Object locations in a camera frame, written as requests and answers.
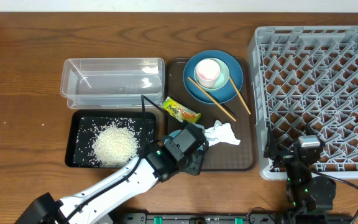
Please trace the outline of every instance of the white cloth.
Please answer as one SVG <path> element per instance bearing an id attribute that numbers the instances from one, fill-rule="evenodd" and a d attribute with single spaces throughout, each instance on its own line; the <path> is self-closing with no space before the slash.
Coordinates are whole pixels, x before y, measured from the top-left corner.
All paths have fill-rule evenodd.
<path id="1" fill-rule="evenodd" d="M 209 146 L 213 146 L 219 142 L 226 142 L 234 145 L 240 144 L 240 140 L 236 139 L 234 136 L 230 123 L 222 124 L 217 120 L 213 127 L 205 130 L 204 135 L 208 140 Z"/>

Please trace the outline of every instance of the chopstick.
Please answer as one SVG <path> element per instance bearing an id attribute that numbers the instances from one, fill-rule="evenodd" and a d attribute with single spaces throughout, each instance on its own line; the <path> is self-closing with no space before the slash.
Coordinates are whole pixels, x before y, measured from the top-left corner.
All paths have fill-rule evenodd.
<path id="1" fill-rule="evenodd" d="M 245 103 L 244 99 L 242 98 L 242 96 L 241 96 L 241 94 L 240 94 L 240 91 L 237 89 L 236 84 L 234 84 L 233 79 L 231 79 L 231 77 L 229 77 L 229 79 L 230 79 L 230 82 L 231 82 L 231 84 L 233 85 L 234 89 L 236 90 L 236 93 L 237 93 L 237 95 L 239 96 L 239 98 L 240 98 L 242 104 L 245 106 L 245 108 L 247 109 L 248 113 L 251 115 L 251 111 L 249 111 L 248 106 L 247 106 L 247 104 Z"/>
<path id="2" fill-rule="evenodd" d="M 204 89 L 202 89 L 202 87 L 199 86 L 199 84 L 197 84 L 192 78 L 190 77 L 188 78 L 195 86 L 197 86 L 199 90 L 201 90 L 210 100 L 212 100 L 212 102 L 214 102 L 216 106 L 218 106 L 221 110 L 223 110 L 223 112 L 225 112 L 233 121 L 236 121 L 236 119 L 234 119 L 233 116 L 229 114 L 229 112 L 227 112 L 214 98 L 212 98 L 211 95 L 209 95 Z"/>

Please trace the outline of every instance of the white plastic crate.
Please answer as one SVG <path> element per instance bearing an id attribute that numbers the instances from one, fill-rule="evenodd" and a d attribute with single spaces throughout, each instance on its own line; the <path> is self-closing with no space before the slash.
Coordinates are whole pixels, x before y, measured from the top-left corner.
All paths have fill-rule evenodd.
<path id="1" fill-rule="evenodd" d="M 288 149 L 309 124 L 326 142 L 314 168 L 358 179 L 358 26 L 259 27 L 248 56 L 260 175 L 287 178 L 263 158 L 268 127 Z"/>

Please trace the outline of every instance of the yellow candy wrapper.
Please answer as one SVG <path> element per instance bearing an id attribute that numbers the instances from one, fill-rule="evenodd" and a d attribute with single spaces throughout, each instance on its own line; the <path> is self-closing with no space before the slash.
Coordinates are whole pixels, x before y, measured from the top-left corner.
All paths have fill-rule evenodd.
<path id="1" fill-rule="evenodd" d="M 169 96 L 167 99 L 162 103 L 162 108 L 164 108 L 168 113 L 183 122 L 183 120 L 188 121 L 189 123 L 195 124 L 197 120 L 201 117 L 201 113 L 195 113 L 194 111 L 186 108 L 185 106 L 181 105 L 180 103 L 176 102 Z"/>

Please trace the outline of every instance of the pink cup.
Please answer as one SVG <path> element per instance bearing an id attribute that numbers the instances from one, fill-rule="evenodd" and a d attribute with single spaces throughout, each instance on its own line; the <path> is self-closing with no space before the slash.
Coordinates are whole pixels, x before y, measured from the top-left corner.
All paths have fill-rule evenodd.
<path id="1" fill-rule="evenodd" d="M 196 66 L 196 78 L 198 83 L 205 88 L 212 88 L 220 73 L 221 68 L 219 64 L 211 58 L 206 58 L 198 62 Z"/>

